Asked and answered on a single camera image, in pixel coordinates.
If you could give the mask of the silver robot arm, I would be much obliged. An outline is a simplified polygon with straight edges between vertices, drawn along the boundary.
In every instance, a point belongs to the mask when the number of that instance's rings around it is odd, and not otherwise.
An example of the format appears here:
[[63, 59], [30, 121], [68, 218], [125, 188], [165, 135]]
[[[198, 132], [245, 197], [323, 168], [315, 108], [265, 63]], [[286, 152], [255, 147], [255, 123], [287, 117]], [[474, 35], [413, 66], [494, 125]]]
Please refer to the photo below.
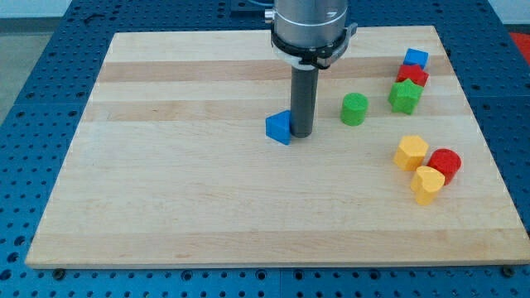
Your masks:
[[274, 53], [298, 70], [328, 69], [358, 29], [348, 11], [347, 0], [275, 0], [264, 13]]

